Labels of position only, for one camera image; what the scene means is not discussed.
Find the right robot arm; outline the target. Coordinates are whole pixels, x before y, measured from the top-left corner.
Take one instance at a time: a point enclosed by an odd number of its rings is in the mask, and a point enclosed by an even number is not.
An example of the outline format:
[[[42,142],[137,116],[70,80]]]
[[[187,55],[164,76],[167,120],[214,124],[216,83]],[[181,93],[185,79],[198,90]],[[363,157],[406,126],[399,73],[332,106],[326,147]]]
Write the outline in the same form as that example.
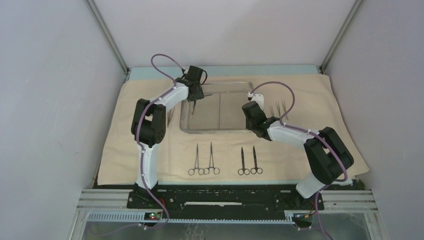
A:
[[[287,124],[278,117],[266,117],[262,94],[247,94],[248,103],[242,106],[246,128],[258,138],[282,142],[305,150],[311,172],[295,187],[291,204],[304,209],[311,196],[334,182],[348,180],[347,170],[354,158],[337,132],[331,127],[322,130],[304,129]]]

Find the beige cloth wrap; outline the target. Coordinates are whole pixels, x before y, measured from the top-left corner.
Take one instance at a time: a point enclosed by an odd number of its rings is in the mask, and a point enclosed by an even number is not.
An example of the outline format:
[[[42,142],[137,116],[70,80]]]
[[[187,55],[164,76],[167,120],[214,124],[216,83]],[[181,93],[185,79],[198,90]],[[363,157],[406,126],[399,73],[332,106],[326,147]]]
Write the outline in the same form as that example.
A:
[[[321,74],[258,75],[212,77],[208,83],[251,82],[264,96],[264,111],[271,114],[270,106],[284,101],[293,105],[285,120],[287,124],[304,129],[335,129],[353,156],[354,163],[348,176],[369,171],[344,124],[330,79]],[[170,79],[137,79],[125,83],[120,91],[111,127],[103,148],[97,178],[99,185],[134,184],[140,171],[138,146],[131,133],[136,102],[152,99],[172,86]],[[158,148],[157,178],[161,184],[279,184],[296,183],[310,173],[305,150],[284,142],[258,138],[251,131],[229,133],[189,134],[180,130],[181,107],[177,105]],[[220,174],[189,176],[194,166],[198,144],[199,166],[207,168],[213,145],[214,165]],[[245,167],[254,167],[253,146],[262,174],[239,175],[241,147]]]

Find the metal hemostat clamp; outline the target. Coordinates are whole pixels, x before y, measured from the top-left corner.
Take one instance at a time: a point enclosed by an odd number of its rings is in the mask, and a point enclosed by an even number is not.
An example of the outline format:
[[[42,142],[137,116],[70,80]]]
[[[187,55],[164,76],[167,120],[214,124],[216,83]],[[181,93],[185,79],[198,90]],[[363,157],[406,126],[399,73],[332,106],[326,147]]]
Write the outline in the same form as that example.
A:
[[[199,176],[205,175],[205,169],[200,167],[200,162],[199,162],[199,145],[198,144],[196,145],[196,150],[195,150],[194,166],[188,170],[188,175],[189,176],[194,176],[196,173]]]
[[[221,170],[215,166],[215,162],[214,162],[214,152],[213,152],[213,143],[210,142],[209,145],[209,163],[208,163],[208,167],[205,167],[203,170],[203,174],[204,175],[209,175],[210,173],[213,173],[214,175],[218,175],[220,174]]]

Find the metal surgical instrument tray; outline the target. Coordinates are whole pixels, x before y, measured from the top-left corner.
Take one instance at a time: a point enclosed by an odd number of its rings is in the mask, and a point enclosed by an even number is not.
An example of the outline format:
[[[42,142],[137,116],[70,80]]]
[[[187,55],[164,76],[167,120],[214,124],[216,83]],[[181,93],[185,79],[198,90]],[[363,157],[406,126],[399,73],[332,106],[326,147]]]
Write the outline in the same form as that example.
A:
[[[249,81],[210,82],[202,86],[204,98],[181,103],[179,128],[188,134],[245,132],[242,106],[253,89]]]

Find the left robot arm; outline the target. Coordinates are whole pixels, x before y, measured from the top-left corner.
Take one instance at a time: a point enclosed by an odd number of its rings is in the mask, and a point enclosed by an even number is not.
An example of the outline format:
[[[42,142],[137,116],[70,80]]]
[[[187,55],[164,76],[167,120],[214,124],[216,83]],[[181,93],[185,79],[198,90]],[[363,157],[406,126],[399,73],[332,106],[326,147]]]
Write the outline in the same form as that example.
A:
[[[145,208],[153,208],[158,202],[158,194],[151,189],[158,183],[157,158],[159,145],[166,135],[167,113],[180,102],[196,102],[205,98],[202,76],[208,77],[206,71],[191,65],[165,92],[152,99],[140,98],[136,102],[130,130],[140,158],[136,184],[145,189],[138,201]]]

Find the metal surgical scissors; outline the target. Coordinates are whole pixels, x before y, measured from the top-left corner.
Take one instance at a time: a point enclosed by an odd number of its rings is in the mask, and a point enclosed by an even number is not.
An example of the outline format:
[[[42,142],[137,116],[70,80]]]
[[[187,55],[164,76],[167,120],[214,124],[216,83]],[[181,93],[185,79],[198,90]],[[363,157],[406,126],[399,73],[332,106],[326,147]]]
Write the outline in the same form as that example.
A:
[[[250,173],[253,175],[261,175],[263,173],[263,169],[258,166],[257,152],[255,146],[252,147],[252,154],[254,167],[250,169]]]

